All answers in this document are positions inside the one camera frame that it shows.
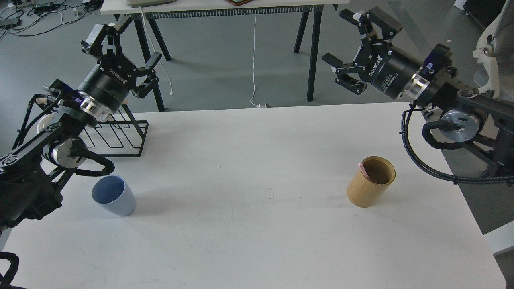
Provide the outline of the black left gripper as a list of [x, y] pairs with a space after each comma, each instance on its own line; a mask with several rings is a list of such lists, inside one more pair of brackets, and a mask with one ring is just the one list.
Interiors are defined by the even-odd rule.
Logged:
[[[97, 64], [79, 85], [83, 98], [79, 110], [91, 116], [116, 112], [130, 91], [145, 98], [158, 84], [155, 66], [162, 54], [154, 52], [145, 67], [136, 68], [122, 53], [121, 32], [114, 24], [96, 24], [87, 39], [81, 41], [82, 52], [97, 60]], [[145, 77], [140, 85], [137, 78]]]

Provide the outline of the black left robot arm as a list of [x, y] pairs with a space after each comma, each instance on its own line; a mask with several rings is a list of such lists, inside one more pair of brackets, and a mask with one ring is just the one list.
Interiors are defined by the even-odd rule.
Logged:
[[77, 89], [55, 80], [31, 97], [12, 150], [1, 156], [1, 232], [24, 219], [41, 220], [62, 206], [62, 189], [73, 175], [107, 176], [114, 164], [88, 150], [79, 137], [105, 115], [116, 113], [129, 93], [144, 98], [158, 84], [154, 52], [136, 67], [122, 52], [120, 36], [131, 23], [96, 24], [81, 42], [97, 62]]

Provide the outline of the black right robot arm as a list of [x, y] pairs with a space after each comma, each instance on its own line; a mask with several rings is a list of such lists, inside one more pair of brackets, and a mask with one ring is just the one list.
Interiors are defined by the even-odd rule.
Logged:
[[[340, 18], [358, 28], [361, 46], [354, 60], [343, 63], [334, 55], [323, 55], [332, 66], [336, 84], [355, 94], [371, 84], [393, 100], [411, 100], [401, 118], [400, 135], [413, 162], [427, 174], [455, 184], [505, 183], [513, 185], [513, 103], [496, 97], [497, 88], [472, 88], [457, 79], [449, 47], [438, 44], [421, 61], [394, 46], [391, 40], [403, 26], [382, 9], [374, 7]], [[440, 172], [422, 161], [409, 141], [409, 123], [414, 111], [431, 107], [442, 110], [439, 120], [426, 123], [422, 136], [439, 150], [464, 148], [487, 163], [482, 177]]]

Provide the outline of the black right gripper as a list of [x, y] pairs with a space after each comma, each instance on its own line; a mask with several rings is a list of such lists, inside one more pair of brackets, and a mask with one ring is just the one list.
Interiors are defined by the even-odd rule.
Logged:
[[[359, 31], [362, 46], [359, 49], [359, 65], [343, 63], [330, 53], [322, 60], [332, 67], [335, 83], [360, 95], [367, 89], [367, 83], [395, 100], [422, 66], [423, 61], [408, 52], [390, 44], [403, 29], [403, 24], [379, 7], [369, 11], [352, 12], [344, 9], [339, 17], [355, 25]], [[359, 73], [361, 80], [350, 76]]]

